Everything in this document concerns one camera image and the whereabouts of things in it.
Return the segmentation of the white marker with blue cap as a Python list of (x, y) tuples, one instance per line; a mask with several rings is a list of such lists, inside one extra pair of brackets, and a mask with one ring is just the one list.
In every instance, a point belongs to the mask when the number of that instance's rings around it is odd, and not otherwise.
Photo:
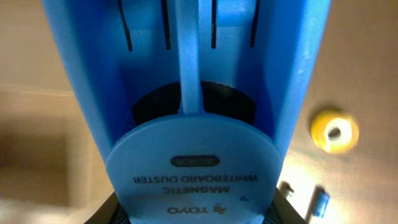
[(323, 220), (330, 202), (330, 194), (321, 185), (316, 185), (308, 205), (305, 221), (313, 223), (316, 220)]

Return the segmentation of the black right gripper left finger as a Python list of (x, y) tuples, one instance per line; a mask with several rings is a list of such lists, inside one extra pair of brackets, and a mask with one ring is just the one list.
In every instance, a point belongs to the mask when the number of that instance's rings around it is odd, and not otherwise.
[(85, 224), (121, 224), (124, 223), (124, 209), (115, 193), (112, 193)]

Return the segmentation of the blue whiteboard duster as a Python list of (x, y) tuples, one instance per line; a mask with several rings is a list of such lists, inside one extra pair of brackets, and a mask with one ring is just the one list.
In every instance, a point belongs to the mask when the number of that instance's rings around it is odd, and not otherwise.
[(131, 223), (267, 223), (330, 1), (44, 1)]

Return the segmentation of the yellow tape roll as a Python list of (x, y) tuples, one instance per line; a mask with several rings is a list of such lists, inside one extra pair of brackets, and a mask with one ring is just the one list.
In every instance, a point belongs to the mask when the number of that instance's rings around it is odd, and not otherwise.
[(359, 125), (348, 113), (323, 110), (312, 119), (310, 134), (315, 145), (325, 152), (344, 154), (357, 145)]

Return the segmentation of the brown cardboard box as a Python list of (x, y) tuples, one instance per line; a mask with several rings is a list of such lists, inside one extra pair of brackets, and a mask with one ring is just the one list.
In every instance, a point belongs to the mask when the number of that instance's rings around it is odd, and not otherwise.
[(113, 192), (40, 1), (1, 2), (1, 198), (85, 207)]

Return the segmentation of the white marker with black cap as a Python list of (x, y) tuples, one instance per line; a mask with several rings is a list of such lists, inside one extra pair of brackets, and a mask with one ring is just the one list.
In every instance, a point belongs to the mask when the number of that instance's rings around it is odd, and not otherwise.
[(290, 184), (286, 181), (282, 181), (279, 185), (279, 190), (281, 194), (287, 199), (290, 200), (292, 196), (294, 195), (295, 191), (294, 189), (290, 186)]

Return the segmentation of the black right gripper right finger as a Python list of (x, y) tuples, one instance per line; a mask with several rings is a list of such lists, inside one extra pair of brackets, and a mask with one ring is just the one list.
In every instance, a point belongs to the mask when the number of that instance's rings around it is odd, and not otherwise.
[(307, 222), (291, 206), (280, 190), (276, 189), (272, 203), (266, 212), (264, 224), (307, 224)]

